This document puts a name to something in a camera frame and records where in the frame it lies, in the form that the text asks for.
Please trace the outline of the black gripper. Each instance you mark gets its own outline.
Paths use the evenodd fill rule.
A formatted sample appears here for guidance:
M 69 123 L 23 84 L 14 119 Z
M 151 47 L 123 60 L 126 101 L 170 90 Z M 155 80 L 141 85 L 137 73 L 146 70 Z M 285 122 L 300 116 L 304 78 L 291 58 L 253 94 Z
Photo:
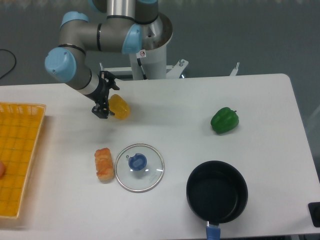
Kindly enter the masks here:
M 107 70 L 102 70 L 99 72 L 97 86 L 92 93 L 87 95 L 89 99 L 95 102 L 91 112 L 100 119 L 108 119 L 109 116 L 115 116 L 115 113 L 110 110 L 108 102 L 110 89 L 120 90 L 116 85 L 116 76 Z

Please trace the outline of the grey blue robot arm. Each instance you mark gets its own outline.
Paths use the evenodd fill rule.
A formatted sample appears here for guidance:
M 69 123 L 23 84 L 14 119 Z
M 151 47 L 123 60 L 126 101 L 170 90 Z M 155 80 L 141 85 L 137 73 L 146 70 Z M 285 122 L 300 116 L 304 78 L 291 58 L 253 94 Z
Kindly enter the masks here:
M 58 47 L 44 60 L 46 71 L 94 101 L 92 113 L 107 119 L 110 90 L 119 90 L 115 75 L 102 69 L 94 74 L 85 64 L 88 51 L 138 54 L 143 49 L 143 24 L 158 19 L 156 0 L 91 0 L 94 10 L 106 14 L 103 23 L 91 23 L 89 17 L 77 11 L 67 12 L 62 19 Z

